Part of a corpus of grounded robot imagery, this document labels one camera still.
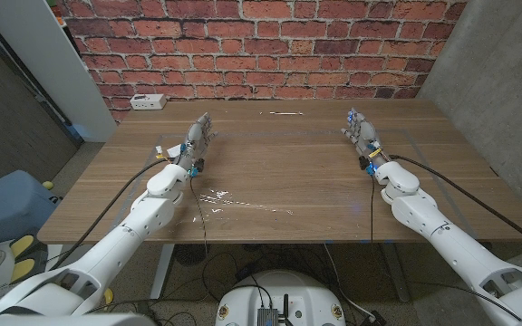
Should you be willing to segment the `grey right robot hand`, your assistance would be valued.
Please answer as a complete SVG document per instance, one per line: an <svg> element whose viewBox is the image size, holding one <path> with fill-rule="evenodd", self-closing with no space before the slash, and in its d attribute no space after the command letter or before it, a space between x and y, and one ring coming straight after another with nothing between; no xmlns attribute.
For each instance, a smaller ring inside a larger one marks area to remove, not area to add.
<svg viewBox="0 0 522 326"><path fill-rule="evenodd" d="M390 161L383 152L375 127L355 108L348 112L347 128L341 129L341 132L354 145L360 169L370 176L374 176L380 166Z"/></svg>

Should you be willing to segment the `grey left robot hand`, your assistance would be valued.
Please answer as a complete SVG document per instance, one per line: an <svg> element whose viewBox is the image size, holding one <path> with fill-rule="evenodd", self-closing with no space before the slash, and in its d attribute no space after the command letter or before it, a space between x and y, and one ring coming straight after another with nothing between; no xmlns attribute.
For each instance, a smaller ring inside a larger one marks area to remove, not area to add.
<svg viewBox="0 0 522 326"><path fill-rule="evenodd" d="M180 154L173 160L174 164L186 169L192 177L203 171L208 146L218 135L211 130L212 120L206 112L190 126L181 144Z"/></svg>

